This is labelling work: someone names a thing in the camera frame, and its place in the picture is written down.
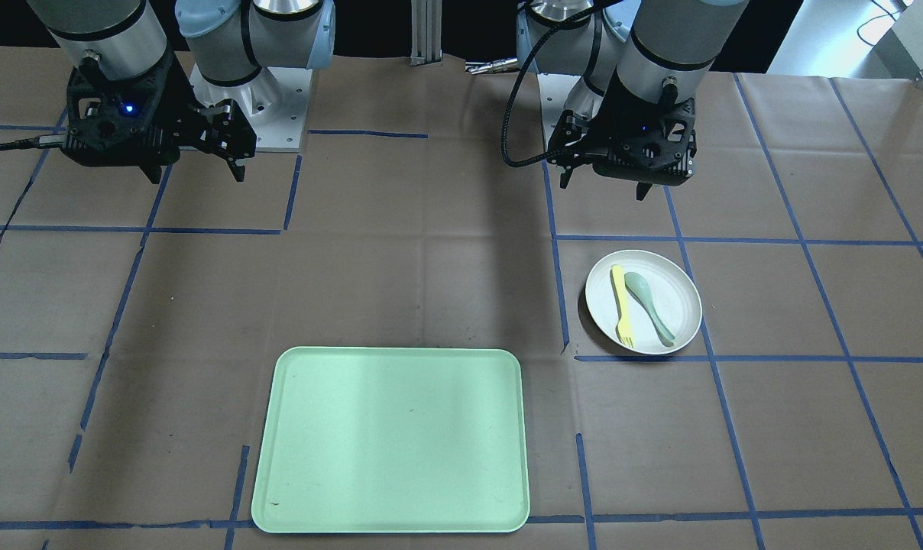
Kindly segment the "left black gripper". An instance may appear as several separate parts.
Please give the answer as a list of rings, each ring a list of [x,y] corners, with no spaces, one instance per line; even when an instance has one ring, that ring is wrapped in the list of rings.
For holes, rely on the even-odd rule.
[[[589,122],[579,121],[573,112],[564,112],[562,122],[546,143],[546,159],[561,167],[559,187],[566,190],[574,168],[606,161],[609,157],[608,123],[595,115]]]

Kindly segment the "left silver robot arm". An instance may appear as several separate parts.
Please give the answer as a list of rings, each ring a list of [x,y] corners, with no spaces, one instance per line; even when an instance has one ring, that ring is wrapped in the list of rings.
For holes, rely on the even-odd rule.
[[[537,160],[560,187],[588,166],[633,181],[643,199],[695,173],[697,87],[745,1],[524,1],[517,62],[527,74],[573,76]]]

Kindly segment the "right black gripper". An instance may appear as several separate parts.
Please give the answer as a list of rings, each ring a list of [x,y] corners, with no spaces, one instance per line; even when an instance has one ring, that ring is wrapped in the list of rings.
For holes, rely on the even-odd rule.
[[[224,99],[200,109],[190,119],[188,145],[227,160],[238,183],[245,181],[246,159],[256,152],[257,135],[235,99]]]

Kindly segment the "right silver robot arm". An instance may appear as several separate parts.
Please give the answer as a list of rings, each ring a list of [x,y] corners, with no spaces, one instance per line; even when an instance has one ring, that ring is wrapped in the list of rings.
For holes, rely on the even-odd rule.
[[[183,150],[220,157],[238,182],[259,150],[295,149],[304,86],[335,51],[332,1],[178,1],[188,76],[147,1],[32,1],[73,63],[66,134],[84,167],[137,167],[151,181]]]

